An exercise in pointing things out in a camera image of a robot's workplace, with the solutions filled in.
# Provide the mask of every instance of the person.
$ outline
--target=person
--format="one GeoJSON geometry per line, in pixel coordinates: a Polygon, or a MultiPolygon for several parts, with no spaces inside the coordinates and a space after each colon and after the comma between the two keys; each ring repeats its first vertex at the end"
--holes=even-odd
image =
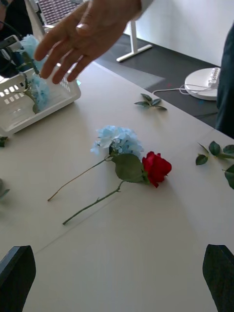
{"type": "MultiPolygon", "coordinates": [[[[48,78],[55,65],[53,83],[59,83],[71,66],[73,81],[93,60],[105,53],[122,35],[126,24],[137,18],[153,0],[90,0],[51,30],[38,46],[35,58],[50,53],[41,76],[48,78]]],[[[218,87],[216,128],[234,138],[234,25],[226,39],[218,87]]]]}
{"type": "MultiPolygon", "coordinates": [[[[0,0],[0,21],[16,28],[23,37],[33,33],[24,0],[0,0]]],[[[0,42],[11,35],[15,35],[14,31],[0,22],[0,42]]],[[[16,67],[0,52],[0,75],[9,78],[17,73],[16,67]]]]}

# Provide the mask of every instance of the white table leg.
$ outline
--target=white table leg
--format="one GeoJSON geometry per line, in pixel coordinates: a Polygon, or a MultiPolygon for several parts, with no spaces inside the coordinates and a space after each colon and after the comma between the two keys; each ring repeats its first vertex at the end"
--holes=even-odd
{"type": "Polygon", "coordinates": [[[122,62],[125,59],[129,59],[134,55],[137,55],[145,50],[152,48],[151,44],[147,44],[142,48],[137,48],[137,32],[136,32],[136,22],[132,20],[130,22],[130,41],[131,41],[131,52],[128,54],[123,55],[116,59],[117,62],[122,62]]]}

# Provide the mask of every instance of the flower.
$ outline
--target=flower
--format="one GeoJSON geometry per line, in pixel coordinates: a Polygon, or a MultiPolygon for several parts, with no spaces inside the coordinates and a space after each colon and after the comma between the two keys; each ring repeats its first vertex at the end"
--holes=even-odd
{"type": "Polygon", "coordinates": [[[123,139],[116,139],[111,144],[111,147],[117,151],[118,154],[134,154],[140,158],[140,153],[143,152],[143,147],[140,141],[125,134],[123,139]]]}
{"type": "Polygon", "coordinates": [[[164,177],[171,171],[171,164],[161,158],[161,154],[149,152],[146,157],[143,157],[142,163],[144,170],[148,172],[149,181],[158,187],[158,182],[163,182],[164,177]]]}
{"type": "Polygon", "coordinates": [[[30,91],[32,96],[36,100],[38,110],[42,111],[43,109],[45,109],[48,102],[50,93],[49,87],[46,81],[37,75],[33,75],[29,83],[30,91]]]}
{"type": "Polygon", "coordinates": [[[134,154],[140,158],[140,152],[143,152],[143,147],[133,130],[116,126],[106,126],[97,132],[99,140],[94,142],[91,152],[98,154],[100,147],[111,147],[111,150],[116,155],[134,154]]]}
{"type": "Polygon", "coordinates": [[[41,70],[47,57],[40,61],[34,60],[34,53],[39,44],[39,41],[33,35],[27,35],[20,41],[20,43],[23,49],[18,50],[18,52],[22,54],[24,51],[26,51],[28,56],[33,60],[36,67],[41,70]]]}

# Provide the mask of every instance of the rose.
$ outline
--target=rose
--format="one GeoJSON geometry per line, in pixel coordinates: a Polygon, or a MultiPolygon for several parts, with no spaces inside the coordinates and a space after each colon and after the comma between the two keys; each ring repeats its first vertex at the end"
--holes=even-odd
{"type": "Polygon", "coordinates": [[[171,171],[172,165],[161,158],[161,154],[155,154],[154,152],[149,152],[146,157],[143,157],[142,163],[144,170],[148,172],[149,181],[158,187],[158,182],[163,182],[164,177],[171,171]]]}

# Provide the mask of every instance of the basket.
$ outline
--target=basket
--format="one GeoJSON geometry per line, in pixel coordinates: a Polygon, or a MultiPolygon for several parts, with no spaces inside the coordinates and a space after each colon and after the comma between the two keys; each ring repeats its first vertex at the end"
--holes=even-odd
{"type": "MultiPolygon", "coordinates": [[[[33,69],[25,72],[29,79],[33,73],[33,69]]],[[[28,96],[18,93],[25,90],[23,76],[14,76],[0,84],[0,134],[2,136],[12,135],[60,108],[71,104],[81,95],[77,82],[68,82],[65,77],[57,85],[53,84],[51,79],[48,78],[47,85],[50,89],[48,105],[43,111],[35,114],[33,112],[34,102],[28,96]]]]}

